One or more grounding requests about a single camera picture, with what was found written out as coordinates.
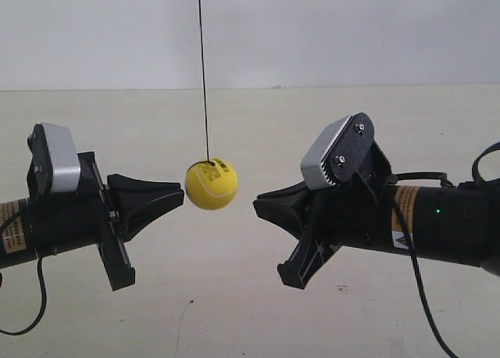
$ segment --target orange label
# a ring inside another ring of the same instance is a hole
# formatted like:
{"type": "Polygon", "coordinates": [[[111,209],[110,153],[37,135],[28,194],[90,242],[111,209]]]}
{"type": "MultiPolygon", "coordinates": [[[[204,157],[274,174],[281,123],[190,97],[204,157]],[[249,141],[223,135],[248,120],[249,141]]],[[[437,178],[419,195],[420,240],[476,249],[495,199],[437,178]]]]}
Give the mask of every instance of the orange label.
{"type": "MultiPolygon", "coordinates": [[[[7,202],[0,204],[0,225],[2,225],[9,217],[19,211],[19,201],[7,202]]],[[[26,248],[24,240],[23,225],[21,218],[15,219],[2,233],[3,247],[5,252],[10,254],[18,252],[26,248]]]]}

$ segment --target tennis ball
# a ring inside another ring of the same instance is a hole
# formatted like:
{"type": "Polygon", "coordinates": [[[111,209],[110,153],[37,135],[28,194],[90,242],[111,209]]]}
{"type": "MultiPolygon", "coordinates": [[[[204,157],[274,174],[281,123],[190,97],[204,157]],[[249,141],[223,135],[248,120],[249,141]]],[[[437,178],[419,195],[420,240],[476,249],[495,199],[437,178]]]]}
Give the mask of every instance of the tennis ball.
{"type": "Polygon", "coordinates": [[[234,199],[238,176],[226,160],[200,161],[187,170],[184,188],[189,200],[198,208],[221,209],[234,199]]]}

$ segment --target yellow tennis ball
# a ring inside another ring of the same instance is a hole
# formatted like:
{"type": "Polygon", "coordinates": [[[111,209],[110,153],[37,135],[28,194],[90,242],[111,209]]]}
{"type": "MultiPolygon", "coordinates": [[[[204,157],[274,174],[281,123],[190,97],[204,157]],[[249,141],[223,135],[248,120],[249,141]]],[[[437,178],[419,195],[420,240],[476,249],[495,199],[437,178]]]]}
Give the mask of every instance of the yellow tennis ball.
{"type": "Polygon", "coordinates": [[[238,176],[226,160],[200,161],[187,170],[184,188],[195,206],[208,210],[221,209],[236,196],[238,176]]]}

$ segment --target warning label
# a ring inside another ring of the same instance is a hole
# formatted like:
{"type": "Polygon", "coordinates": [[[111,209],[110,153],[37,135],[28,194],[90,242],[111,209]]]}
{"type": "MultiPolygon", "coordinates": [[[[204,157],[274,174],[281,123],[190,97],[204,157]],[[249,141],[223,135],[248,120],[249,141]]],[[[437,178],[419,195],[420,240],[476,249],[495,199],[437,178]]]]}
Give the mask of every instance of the warning label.
{"type": "MultiPolygon", "coordinates": [[[[413,234],[413,208],[419,188],[419,186],[399,186],[395,194],[395,200],[405,218],[410,237],[413,234]]],[[[408,242],[406,242],[401,224],[394,210],[392,211],[391,227],[394,246],[398,249],[408,249],[408,242]]]]}
{"type": "MultiPolygon", "coordinates": [[[[7,221],[7,219],[17,211],[19,211],[18,201],[0,204],[0,225],[7,221]]],[[[26,248],[23,225],[21,224],[20,217],[15,219],[12,224],[3,231],[2,242],[7,254],[18,252],[26,248]]]]}

